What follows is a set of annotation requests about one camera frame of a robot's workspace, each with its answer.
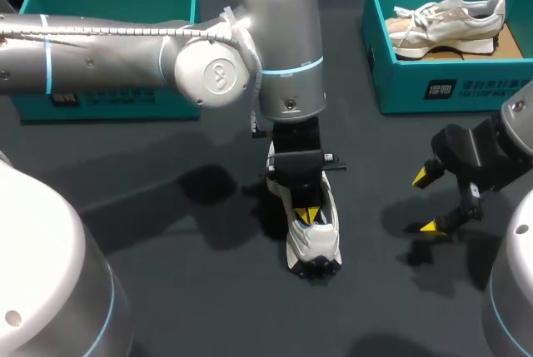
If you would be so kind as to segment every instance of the gray table surface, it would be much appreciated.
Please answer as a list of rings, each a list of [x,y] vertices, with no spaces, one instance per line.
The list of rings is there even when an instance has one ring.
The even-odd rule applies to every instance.
[[[197,122],[21,126],[0,99],[2,150],[78,209],[122,279],[137,327],[134,357],[489,354],[482,291],[533,178],[493,195],[485,220],[460,243],[404,235],[458,198],[451,177],[426,191],[411,187],[431,136],[486,114],[380,114],[360,23],[360,10],[322,15],[323,146],[349,166],[330,174],[344,266],[327,284],[287,272],[280,206],[251,196],[268,143],[250,139],[248,100]],[[208,186],[218,191],[206,194]],[[413,255],[426,263],[413,266]]]

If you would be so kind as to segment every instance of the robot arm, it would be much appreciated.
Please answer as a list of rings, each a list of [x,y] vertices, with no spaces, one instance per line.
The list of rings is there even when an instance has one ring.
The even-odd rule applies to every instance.
[[[420,228],[449,235],[471,219],[483,217],[482,199],[526,174],[533,167],[533,83],[504,103],[499,113],[474,129],[449,125],[431,140],[434,157],[413,182],[421,189],[449,171],[456,176],[461,203],[445,216]]]
[[[338,218],[323,171],[344,167],[321,149],[322,60],[317,0],[242,0],[235,12],[227,8],[190,26],[0,16],[3,95],[164,87],[198,106],[223,107],[253,77],[254,106],[258,102],[262,116],[273,121],[265,176],[269,190],[282,194],[297,232],[294,241],[300,243],[287,243],[293,250],[287,263],[298,274],[300,261],[320,275],[330,272],[333,261],[341,263]],[[266,135],[257,129],[253,108],[251,124],[252,136]]]
[[[2,94],[169,87],[192,103],[219,107],[236,100],[249,79],[241,58],[248,51],[221,18],[141,27],[11,14],[0,21],[0,37]]]

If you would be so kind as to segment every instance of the sneaker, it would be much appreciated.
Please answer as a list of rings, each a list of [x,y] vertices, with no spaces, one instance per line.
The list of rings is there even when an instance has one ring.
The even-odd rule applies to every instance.
[[[394,10],[397,17],[386,20],[392,48],[410,59],[421,59],[436,47],[491,54],[506,20],[506,0],[445,0],[416,10]]]
[[[274,155],[270,146],[268,159]],[[326,173],[322,172],[322,206],[295,209],[291,192],[284,186],[267,179],[268,190],[281,198],[289,226],[286,237],[286,261],[289,270],[300,277],[323,277],[334,275],[342,264],[339,250],[339,218]]]

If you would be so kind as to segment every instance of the cylindrical robot joint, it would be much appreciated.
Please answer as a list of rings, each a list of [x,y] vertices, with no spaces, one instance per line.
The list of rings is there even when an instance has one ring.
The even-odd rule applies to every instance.
[[[492,267],[483,330],[495,357],[533,356],[533,192],[522,201]]]
[[[263,65],[260,103],[273,121],[303,121],[326,107],[317,0],[243,0]]]

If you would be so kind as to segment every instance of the shoe box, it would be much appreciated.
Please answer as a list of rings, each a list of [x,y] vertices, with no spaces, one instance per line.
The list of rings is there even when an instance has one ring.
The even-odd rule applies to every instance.
[[[197,0],[24,0],[20,13],[119,22],[201,21]],[[198,107],[171,89],[87,89],[64,95],[45,92],[43,89],[42,95],[11,97],[21,121],[189,120],[200,116]]]
[[[362,36],[382,113],[495,111],[533,79],[533,0],[506,0],[506,24],[491,55],[446,51],[417,61],[398,58],[385,24],[394,7],[415,10],[439,1],[365,1]]]

